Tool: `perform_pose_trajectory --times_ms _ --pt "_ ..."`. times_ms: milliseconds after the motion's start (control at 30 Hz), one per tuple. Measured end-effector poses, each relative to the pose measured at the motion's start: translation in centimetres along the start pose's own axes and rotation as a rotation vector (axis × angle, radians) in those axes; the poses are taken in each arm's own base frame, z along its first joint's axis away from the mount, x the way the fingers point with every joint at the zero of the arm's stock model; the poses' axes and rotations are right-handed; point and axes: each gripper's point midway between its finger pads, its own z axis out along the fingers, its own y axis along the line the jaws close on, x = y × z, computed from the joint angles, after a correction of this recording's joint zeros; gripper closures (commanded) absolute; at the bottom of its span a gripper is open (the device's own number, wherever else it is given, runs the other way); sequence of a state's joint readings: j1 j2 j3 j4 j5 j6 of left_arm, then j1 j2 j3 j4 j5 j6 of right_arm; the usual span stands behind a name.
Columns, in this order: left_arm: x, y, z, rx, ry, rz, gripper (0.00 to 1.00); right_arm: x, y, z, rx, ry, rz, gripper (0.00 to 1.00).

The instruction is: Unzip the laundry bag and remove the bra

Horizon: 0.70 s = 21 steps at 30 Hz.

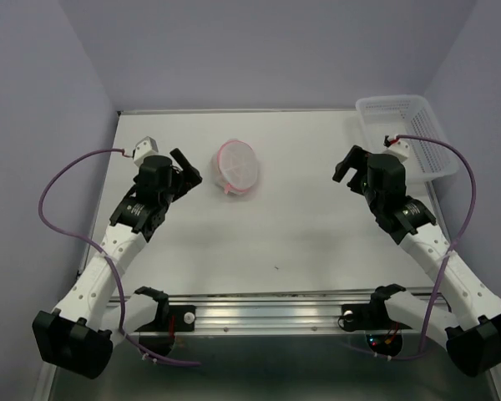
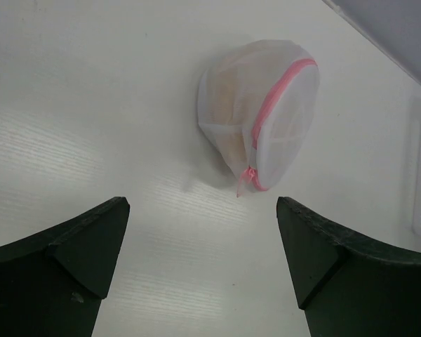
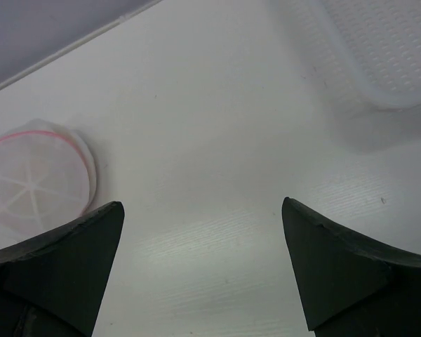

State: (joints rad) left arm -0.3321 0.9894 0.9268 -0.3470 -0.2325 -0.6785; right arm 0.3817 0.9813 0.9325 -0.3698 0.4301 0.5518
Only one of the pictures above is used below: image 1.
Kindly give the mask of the white mesh laundry bag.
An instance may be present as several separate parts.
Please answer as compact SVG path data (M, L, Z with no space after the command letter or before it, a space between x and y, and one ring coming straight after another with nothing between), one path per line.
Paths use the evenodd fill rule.
M260 163L244 141L226 141L212 155L210 163L213 180L225 195L247 195L259 180Z

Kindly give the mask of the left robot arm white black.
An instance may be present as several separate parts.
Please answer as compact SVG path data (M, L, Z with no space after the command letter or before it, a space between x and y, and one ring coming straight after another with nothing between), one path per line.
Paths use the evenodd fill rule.
M154 364L195 368L196 362L160 355L131 337L136 329L170 323L169 297L140 287L125 297L122 278L135 257L164 223L170 205L198 186L200 172L180 149L169 155L143 142L119 153L138 166L104 233L103 242L77 235L95 253L69 292L50 312L40 311L32 329L41 359L85 378L97 378L122 342L136 347Z

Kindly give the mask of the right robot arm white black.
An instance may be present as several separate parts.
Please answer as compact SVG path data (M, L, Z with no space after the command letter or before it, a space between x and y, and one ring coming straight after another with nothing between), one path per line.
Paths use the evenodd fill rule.
M445 349L463 374L476 377L501 363L501 298L473 273L448 241L434 214L407 194L406 169L390 154L353 146L333 181L355 174L348 188L364 197L379 228L431 279L447 310L430 308L398 284L378 287L365 304L344 305L346 332L411 328Z

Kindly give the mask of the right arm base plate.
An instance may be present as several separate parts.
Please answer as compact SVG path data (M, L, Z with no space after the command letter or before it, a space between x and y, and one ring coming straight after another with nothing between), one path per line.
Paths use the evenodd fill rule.
M385 307L370 303L344 304L337 324L346 332L388 330L397 326Z

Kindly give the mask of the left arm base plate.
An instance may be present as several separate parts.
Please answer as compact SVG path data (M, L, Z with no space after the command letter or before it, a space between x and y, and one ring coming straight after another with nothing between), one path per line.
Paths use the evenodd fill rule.
M154 309L154 316L135 329L136 332L193 332L195 305L165 305Z

